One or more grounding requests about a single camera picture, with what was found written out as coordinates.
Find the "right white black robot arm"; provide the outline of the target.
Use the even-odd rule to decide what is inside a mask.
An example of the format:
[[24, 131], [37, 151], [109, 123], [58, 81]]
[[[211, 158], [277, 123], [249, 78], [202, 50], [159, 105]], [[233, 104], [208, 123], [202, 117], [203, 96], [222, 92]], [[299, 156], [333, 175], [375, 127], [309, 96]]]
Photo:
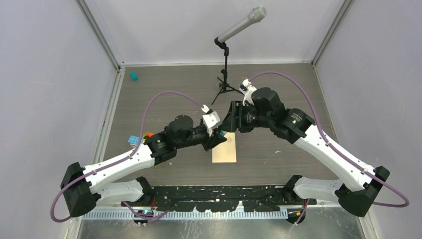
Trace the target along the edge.
[[268, 87], [249, 94], [244, 102], [232, 101], [220, 130], [240, 133], [268, 128], [276, 137], [288, 141], [318, 159], [331, 170], [337, 180], [310, 179], [294, 175], [283, 187], [284, 198], [290, 204], [302, 199], [338, 202], [347, 212], [363, 217], [374, 203], [389, 170], [372, 167], [357, 159], [336, 142], [336, 153], [321, 137], [313, 118], [304, 111], [285, 108], [278, 94]]

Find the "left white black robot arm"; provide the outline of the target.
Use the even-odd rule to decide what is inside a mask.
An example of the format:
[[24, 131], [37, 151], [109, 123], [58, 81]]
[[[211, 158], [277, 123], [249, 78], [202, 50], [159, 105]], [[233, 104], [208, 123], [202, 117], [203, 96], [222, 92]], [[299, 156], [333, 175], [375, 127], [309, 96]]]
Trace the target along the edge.
[[134, 149], [102, 163], [67, 167], [60, 188], [71, 218], [82, 216], [96, 206], [119, 201], [147, 206], [153, 194], [148, 182], [117, 180], [138, 170], [156, 166], [177, 155], [178, 149], [202, 145], [205, 151], [226, 141], [220, 134], [222, 120], [217, 113], [203, 115], [198, 126], [179, 115], [163, 131], [146, 137]]

